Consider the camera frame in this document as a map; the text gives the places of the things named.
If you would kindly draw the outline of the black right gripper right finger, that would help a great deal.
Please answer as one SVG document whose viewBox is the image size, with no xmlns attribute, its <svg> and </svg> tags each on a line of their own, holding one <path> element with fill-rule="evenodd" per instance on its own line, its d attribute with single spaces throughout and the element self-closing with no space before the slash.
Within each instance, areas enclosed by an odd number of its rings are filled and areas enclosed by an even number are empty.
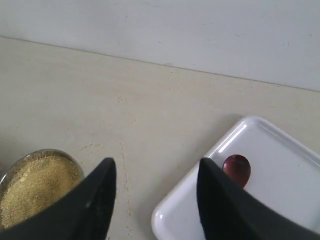
<svg viewBox="0 0 320 240">
<path fill-rule="evenodd" d="M 318 240 L 320 235 L 273 211 L 210 158 L 199 161 L 196 201 L 207 240 Z"/>
</svg>

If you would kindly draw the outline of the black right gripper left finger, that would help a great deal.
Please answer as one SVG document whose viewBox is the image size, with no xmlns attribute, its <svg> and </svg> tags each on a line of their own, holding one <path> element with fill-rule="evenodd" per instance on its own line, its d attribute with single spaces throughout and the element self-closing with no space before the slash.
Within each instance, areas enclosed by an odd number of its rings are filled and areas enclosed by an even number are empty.
<svg viewBox="0 0 320 240">
<path fill-rule="evenodd" d="M 104 240 L 113 216 L 117 169 L 99 165 L 66 196 L 37 215 L 1 232 L 2 240 Z"/>
</svg>

